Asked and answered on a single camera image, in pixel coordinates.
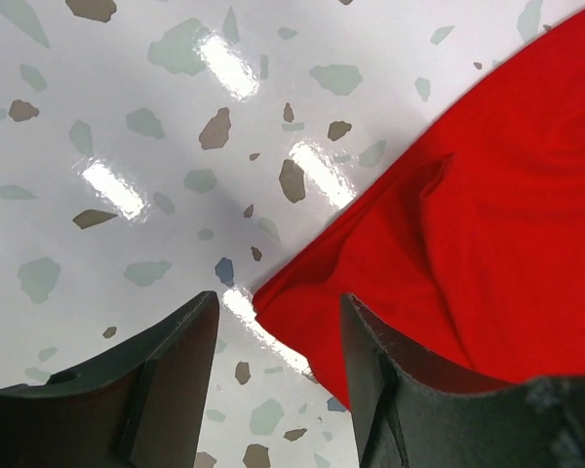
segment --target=speckled table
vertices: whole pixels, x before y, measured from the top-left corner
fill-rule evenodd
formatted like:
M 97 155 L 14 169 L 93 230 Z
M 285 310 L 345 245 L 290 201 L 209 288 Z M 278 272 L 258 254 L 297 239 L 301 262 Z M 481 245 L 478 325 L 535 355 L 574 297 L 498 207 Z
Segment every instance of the speckled table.
M 251 293 L 462 93 L 585 0 L 0 0 L 0 387 L 201 290 L 197 467 L 356 466 Z

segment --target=glossy white surface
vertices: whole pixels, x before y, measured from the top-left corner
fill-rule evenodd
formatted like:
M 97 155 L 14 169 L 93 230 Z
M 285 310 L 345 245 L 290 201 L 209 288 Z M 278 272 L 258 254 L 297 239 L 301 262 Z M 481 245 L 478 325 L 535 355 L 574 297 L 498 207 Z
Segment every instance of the glossy white surface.
M 91 0 L 102 20 L 67 4 L 0 0 L 0 387 L 42 383 L 216 290 L 197 466 L 242 466 L 251 444 L 272 466 L 355 466 L 348 414 L 255 324 L 251 291 L 585 0 L 116 0 L 112 16 Z M 224 118 L 205 131 L 220 109 L 228 140 Z M 338 121 L 352 129 L 332 141 Z M 81 229 L 85 210 L 116 216 Z

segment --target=wrinkled red cloth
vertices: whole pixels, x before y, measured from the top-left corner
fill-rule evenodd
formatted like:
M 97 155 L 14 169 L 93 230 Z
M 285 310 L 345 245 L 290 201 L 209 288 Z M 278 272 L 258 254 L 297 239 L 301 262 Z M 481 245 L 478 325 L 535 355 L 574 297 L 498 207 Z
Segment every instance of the wrinkled red cloth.
M 339 298 L 508 381 L 585 373 L 585 10 L 493 71 L 255 295 L 347 404 Z

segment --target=red fabric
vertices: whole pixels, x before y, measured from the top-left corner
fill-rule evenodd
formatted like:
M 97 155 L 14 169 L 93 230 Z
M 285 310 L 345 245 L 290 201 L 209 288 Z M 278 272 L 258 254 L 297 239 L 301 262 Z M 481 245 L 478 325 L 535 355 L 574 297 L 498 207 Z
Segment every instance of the red fabric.
M 585 373 L 585 11 L 484 79 L 255 295 L 348 402 L 339 297 L 509 381 Z

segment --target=terrazzo surface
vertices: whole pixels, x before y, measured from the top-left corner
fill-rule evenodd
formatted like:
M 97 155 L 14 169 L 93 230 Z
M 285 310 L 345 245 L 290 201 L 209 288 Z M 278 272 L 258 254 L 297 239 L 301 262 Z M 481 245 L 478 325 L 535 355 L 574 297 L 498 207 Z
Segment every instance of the terrazzo surface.
M 215 290 L 195 466 L 356 466 L 350 415 L 254 322 L 251 293 L 584 6 L 0 0 L 0 388 Z

